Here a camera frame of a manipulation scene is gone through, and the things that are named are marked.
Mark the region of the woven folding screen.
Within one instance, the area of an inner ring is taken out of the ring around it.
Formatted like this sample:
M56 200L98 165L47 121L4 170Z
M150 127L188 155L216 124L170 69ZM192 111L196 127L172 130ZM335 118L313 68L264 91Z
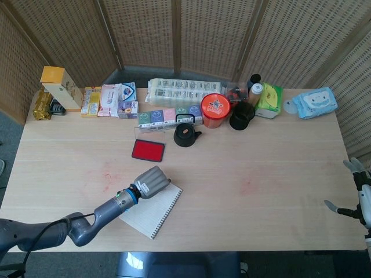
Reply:
M371 163L371 0L0 0L0 112L25 122L46 65L80 87L131 66L329 86Z

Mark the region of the black bottle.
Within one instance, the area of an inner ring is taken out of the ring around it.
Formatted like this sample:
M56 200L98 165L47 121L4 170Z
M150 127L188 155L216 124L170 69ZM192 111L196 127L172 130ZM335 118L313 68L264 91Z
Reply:
M261 76L259 74L253 74L247 83L248 91L252 88L252 86L256 83L260 83L261 81Z

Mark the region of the green tissue pack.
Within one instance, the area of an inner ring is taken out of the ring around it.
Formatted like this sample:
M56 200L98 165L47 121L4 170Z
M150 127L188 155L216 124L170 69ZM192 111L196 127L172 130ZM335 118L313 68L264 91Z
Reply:
M256 116L274 119L281 113L283 88L263 83L263 92L255 106Z

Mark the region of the clear ink pad lid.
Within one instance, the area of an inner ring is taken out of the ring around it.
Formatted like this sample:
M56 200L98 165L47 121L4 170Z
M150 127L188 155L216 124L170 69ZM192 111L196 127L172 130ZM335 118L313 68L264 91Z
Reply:
M164 131L142 127L135 127L134 135L136 139L144 141L164 142L166 139L166 133Z

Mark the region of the pink wet wipes pack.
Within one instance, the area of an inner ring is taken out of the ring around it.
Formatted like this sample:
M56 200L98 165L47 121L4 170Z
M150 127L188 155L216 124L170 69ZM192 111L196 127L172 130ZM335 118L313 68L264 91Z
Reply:
M102 85L97 116L118 117L118 99L121 89L121 84Z

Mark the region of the white lined spiral notebook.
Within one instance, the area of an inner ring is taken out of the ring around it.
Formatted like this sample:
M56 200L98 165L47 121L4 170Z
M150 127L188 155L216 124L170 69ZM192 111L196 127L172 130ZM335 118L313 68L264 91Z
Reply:
M154 240L182 192L181 188L170 183L152 198L141 199L119 219Z

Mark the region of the blue wet wipes pack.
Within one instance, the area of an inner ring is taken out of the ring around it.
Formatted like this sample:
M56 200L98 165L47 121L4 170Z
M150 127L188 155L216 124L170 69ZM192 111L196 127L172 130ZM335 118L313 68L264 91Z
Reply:
M300 119L311 119L326 115L338 109L334 93L330 87L307 91L293 97Z

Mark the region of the orange lidded tub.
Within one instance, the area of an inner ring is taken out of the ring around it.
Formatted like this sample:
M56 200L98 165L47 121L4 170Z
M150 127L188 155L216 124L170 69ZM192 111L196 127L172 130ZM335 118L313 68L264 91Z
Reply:
M201 101L203 124L210 129L219 127L230 113L230 102L222 94L212 93Z

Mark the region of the tall yellow cream gift box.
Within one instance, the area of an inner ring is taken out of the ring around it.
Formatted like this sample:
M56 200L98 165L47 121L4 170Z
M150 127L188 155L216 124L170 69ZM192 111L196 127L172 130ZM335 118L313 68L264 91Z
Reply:
M83 103L83 93L65 68L44 66L42 86L68 111L79 111Z

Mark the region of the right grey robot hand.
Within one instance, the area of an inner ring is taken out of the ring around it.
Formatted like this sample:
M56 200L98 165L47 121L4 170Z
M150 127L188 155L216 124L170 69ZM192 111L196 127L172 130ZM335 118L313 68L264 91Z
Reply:
M324 200L324 203L331 211L357 219L367 230L371 230L371 171L368 171L357 158L344 160L343 164L353 175L359 200L357 208L355 210L339 208L329 200Z

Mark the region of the black mesh pen cup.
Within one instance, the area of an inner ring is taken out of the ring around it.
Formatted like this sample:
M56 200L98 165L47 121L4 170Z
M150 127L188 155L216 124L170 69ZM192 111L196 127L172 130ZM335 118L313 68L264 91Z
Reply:
M229 119L230 126L235 130L244 130L255 117L255 108L250 103L238 103Z

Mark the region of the yellow snack box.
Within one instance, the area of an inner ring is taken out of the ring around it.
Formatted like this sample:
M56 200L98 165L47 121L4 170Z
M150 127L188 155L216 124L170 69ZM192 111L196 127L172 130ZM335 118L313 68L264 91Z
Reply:
M100 86L85 87L83 103L81 107L81 117L97 117L100 106Z

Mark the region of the gold foil package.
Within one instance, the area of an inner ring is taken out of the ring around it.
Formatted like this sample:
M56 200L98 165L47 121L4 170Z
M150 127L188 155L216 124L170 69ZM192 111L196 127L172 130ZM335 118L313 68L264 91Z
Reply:
M32 114L35 120L50 120L51 119L51 112L50 112L50 105L52 103L53 96L46 91L45 89L41 89L38 93L34 109L32 110Z

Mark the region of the red ink pad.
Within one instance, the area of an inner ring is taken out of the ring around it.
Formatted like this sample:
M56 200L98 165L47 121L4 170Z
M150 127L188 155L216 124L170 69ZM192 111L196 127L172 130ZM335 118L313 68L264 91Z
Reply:
M132 151L132 158L150 162L161 162L164 151L164 143L136 139Z

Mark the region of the clear plastic clip box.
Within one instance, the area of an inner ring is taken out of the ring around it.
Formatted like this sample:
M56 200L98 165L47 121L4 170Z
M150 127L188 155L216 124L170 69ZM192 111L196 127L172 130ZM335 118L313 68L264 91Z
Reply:
M224 96L227 100L236 104L238 102L245 102L248 100L248 87L245 82L228 82L225 85Z

